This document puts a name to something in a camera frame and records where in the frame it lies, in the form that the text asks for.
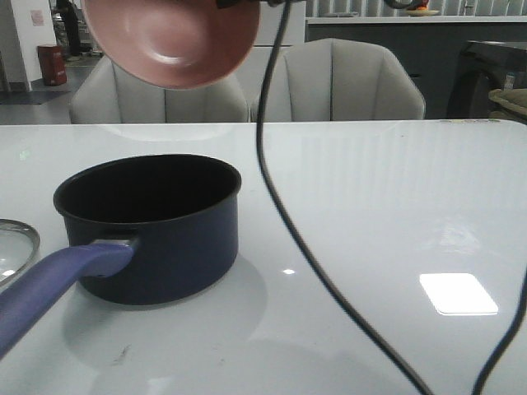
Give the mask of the dark floor mat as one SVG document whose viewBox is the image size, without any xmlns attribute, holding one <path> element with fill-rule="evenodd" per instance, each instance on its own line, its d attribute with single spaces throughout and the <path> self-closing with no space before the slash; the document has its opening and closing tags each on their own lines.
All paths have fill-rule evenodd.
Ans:
<svg viewBox="0 0 527 395">
<path fill-rule="evenodd" d="M 1 92 L 1 105 L 42 105 L 69 91 Z"/>
</svg>

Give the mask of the dark blue saucepan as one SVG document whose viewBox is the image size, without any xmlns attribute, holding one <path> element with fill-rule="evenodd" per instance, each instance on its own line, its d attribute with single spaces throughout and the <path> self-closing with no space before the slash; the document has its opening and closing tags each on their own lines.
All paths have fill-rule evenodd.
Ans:
<svg viewBox="0 0 527 395">
<path fill-rule="evenodd" d="M 232 165 L 169 154 L 113 160 L 54 193 L 69 245 L 35 263 L 1 294 L 7 354 L 75 283 L 126 305 L 163 304 L 220 280 L 238 254 Z"/>
</svg>

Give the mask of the person in black shirt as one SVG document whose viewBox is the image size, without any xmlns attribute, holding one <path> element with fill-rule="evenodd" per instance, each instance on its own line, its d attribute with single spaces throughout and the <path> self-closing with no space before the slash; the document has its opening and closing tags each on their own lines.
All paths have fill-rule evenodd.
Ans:
<svg viewBox="0 0 527 395">
<path fill-rule="evenodd" d="M 80 58 L 82 56 L 82 51 L 75 7 L 72 2 L 68 0 L 57 0 L 55 4 L 56 12 L 61 16 L 64 24 L 69 43 L 70 55 L 75 59 Z"/>
</svg>

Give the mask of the pink wall notice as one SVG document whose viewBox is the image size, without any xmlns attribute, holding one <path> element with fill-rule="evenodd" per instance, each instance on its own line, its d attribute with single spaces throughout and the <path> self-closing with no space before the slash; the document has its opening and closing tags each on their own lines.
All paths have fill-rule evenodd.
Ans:
<svg viewBox="0 0 527 395">
<path fill-rule="evenodd" d="M 33 26 L 43 26 L 44 25 L 44 16 L 41 10 L 31 10 L 30 16 Z"/>
</svg>

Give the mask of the red trash bin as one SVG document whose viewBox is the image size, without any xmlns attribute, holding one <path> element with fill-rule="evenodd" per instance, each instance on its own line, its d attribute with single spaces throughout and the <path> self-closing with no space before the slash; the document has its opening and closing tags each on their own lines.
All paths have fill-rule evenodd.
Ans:
<svg viewBox="0 0 527 395">
<path fill-rule="evenodd" d="M 56 44 L 44 44 L 37 47 L 43 83 L 46 86 L 60 86 L 67 82 L 62 49 Z"/>
</svg>

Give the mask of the right beige upholstered chair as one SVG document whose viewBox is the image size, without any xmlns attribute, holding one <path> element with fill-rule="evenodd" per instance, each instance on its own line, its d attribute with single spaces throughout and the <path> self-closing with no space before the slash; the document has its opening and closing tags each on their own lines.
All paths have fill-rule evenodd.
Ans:
<svg viewBox="0 0 527 395">
<path fill-rule="evenodd" d="M 268 123 L 423 119 L 426 102 L 403 64 L 378 44 L 318 39 L 278 56 Z"/>
</svg>

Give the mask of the pink bowl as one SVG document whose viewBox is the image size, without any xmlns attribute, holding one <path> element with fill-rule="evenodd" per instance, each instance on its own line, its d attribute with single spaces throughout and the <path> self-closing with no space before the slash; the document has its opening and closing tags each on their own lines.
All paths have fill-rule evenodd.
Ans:
<svg viewBox="0 0 527 395">
<path fill-rule="evenodd" d="M 166 89 L 210 85 L 234 72 L 258 34 L 258 1 L 98 1 L 82 4 L 103 53 Z"/>
</svg>

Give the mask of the dark kitchen counter cabinet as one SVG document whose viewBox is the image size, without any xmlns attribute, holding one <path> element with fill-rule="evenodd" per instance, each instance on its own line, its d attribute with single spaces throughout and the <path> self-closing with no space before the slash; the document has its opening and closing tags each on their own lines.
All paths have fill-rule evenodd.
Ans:
<svg viewBox="0 0 527 395">
<path fill-rule="evenodd" d="M 428 119 L 486 118 L 490 91 L 526 86 L 524 16 L 310 18 L 306 38 L 390 49 L 422 92 Z"/>
</svg>

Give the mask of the left beige upholstered chair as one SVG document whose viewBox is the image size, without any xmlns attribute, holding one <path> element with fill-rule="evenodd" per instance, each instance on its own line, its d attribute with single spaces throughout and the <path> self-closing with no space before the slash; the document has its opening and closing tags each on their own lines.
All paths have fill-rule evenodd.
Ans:
<svg viewBox="0 0 527 395">
<path fill-rule="evenodd" d="M 73 95 L 72 123 L 245 123 L 250 110 L 236 76 L 191 90 L 147 84 L 103 57 Z"/>
</svg>

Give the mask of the fruit bowl on counter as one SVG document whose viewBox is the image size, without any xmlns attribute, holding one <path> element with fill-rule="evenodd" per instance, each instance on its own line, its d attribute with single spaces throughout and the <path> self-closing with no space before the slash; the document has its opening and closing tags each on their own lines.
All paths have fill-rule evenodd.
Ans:
<svg viewBox="0 0 527 395">
<path fill-rule="evenodd" d="M 408 16 L 436 16 L 441 12 L 432 9 L 429 0 L 417 1 L 415 5 L 410 5 L 404 9 L 404 14 Z"/>
</svg>

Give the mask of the beige upholstered chair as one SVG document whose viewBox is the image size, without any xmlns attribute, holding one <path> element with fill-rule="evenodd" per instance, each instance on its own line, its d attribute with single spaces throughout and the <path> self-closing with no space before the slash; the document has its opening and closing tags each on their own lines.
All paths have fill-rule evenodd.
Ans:
<svg viewBox="0 0 527 395">
<path fill-rule="evenodd" d="M 268 123 L 423 119 L 426 102 L 403 64 L 378 44 L 318 39 L 278 56 Z"/>
<path fill-rule="evenodd" d="M 191 90 L 147 84 L 103 57 L 73 95 L 72 123 L 245 123 L 250 110 L 236 76 Z"/>
</svg>

